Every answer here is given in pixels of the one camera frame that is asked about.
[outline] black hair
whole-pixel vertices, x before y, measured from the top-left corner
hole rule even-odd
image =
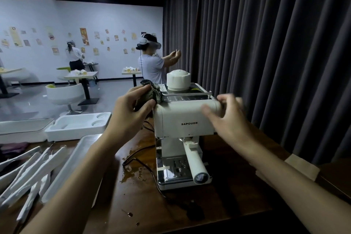
[[[151,42],[155,42],[157,43],[157,38],[149,33],[146,33],[144,35],[144,38],[151,41]],[[137,47],[135,48],[136,50],[146,50],[149,47],[149,43],[147,44],[137,44]]]
[[[67,42],[67,50],[68,50],[68,52],[72,51],[72,43],[71,42]]]

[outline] white t-shirt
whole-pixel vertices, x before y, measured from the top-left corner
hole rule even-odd
[[[138,59],[138,64],[144,79],[157,84],[166,83],[166,73],[163,68],[164,62],[160,57],[142,54]]]
[[[79,48],[72,46],[71,52],[68,52],[68,50],[66,50],[66,55],[70,61],[77,61],[82,58],[83,53]]]

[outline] white table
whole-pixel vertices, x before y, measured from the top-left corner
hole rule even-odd
[[[142,74],[141,71],[131,71],[131,72],[127,72],[127,71],[122,71],[122,75],[133,75],[133,84],[134,87],[137,85],[137,78],[135,77],[135,75],[137,74]]]
[[[13,97],[15,95],[18,95],[19,93],[9,93],[6,89],[6,85],[4,84],[1,74],[6,74],[6,73],[11,73],[11,72],[15,72],[15,71],[19,71],[22,68],[19,69],[0,69],[0,89],[2,94],[0,94],[0,99],[2,98],[10,98]]]
[[[91,71],[91,72],[87,72],[86,75],[75,75],[72,72],[68,73],[64,78],[67,80],[75,80],[76,83],[79,83],[80,79],[93,79],[96,74],[98,72],[97,71]],[[88,88],[88,81],[87,80],[82,80],[82,85],[84,88],[84,93],[85,93],[85,98],[86,100],[80,102],[78,105],[93,105],[96,104],[98,102],[98,98],[90,98],[90,94],[89,94],[89,88]]]

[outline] hand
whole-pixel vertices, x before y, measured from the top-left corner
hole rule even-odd
[[[252,141],[253,135],[242,111],[243,99],[233,94],[218,95],[217,99],[227,105],[224,117],[218,117],[207,105],[202,105],[201,111],[211,121],[218,135],[234,149]]]
[[[133,138],[142,128],[143,122],[156,105],[155,100],[147,101],[139,111],[134,111],[137,99],[149,91],[151,86],[137,86],[130,89],[125,95],[119,97],[114,106],[111,119],[103,133],[111,145],[111,150],[116,153],[118,149]]]
[[[175,56],[176,56],[177,58],[180,58],[180,57],[182,56],[181,51],[180,51],[180,50],[176,50]]]

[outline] poster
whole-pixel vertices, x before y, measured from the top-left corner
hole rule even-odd
[[[79,28],[80,29],[80,34],[82,36],[83,44],[85,46],[89,45],[89,40],[88,40],[88,34],[87,34],[87,29],[86,28]]]
[[[8,48],[10,46],[10,43],[6,39],[1,40],[1,45]]]
[[[15,46],[22,47],[23,46],[22,45],[22,41],[20,39],[20,36],[18,35],[16,27],[10,27],[9,30],[10,30],[10,34],[11,34],[12,40],[15,43]]]
[[[57,46],[52,46],[51,49],[55,56],[58,56],[60,54],[59,48]]]
[[[47,36],[49,37],[49,39],[51,41],[54,41],[55,40],[55,36],[54,36],[54,31],[52,30],[52,27],[46,26],[45,28],[46,28]]]

